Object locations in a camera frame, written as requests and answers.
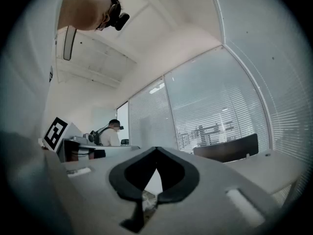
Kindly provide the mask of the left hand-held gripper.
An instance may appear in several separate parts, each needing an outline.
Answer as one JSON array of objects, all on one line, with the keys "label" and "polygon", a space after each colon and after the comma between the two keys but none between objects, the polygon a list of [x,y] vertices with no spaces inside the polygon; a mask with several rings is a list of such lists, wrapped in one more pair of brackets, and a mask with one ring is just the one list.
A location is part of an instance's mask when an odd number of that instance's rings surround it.
[{"label": "left hand-held gripper", "polygon": [[75,136],[82,137],[83,133],[74,123],[56,117],[43,137],[43,144],[48,150],[57,153],[63,139]]}]

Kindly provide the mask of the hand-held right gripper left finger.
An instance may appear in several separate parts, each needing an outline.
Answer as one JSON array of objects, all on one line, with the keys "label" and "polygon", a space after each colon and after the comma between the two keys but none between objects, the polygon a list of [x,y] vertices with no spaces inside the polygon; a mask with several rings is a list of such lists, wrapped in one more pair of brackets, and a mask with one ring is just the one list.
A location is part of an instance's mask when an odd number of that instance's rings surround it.
[{"label": "hand-held right gripper left finger", "polygon": [[154,151],[61,163],[46,150],[44,222],[49,230],[58,235],[157,234],[157,216],[144,222],[142,192],[124,173]]}]

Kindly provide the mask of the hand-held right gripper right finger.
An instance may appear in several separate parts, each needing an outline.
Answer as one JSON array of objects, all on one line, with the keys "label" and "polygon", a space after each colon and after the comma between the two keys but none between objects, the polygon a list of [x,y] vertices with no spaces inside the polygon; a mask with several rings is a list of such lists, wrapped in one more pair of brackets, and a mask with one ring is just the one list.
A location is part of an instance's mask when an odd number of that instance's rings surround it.
[{"label": "hand-held right gripper right finger", "polygon": [[[227,165],[169,148],[194,165],[200,181],[184,200],[158,206],[146,224],[148,235],[258,235],[276,220],[275,200],[256,184]],[[227,192],[237,189],[262,215],[264,223],[252,226]]]}]

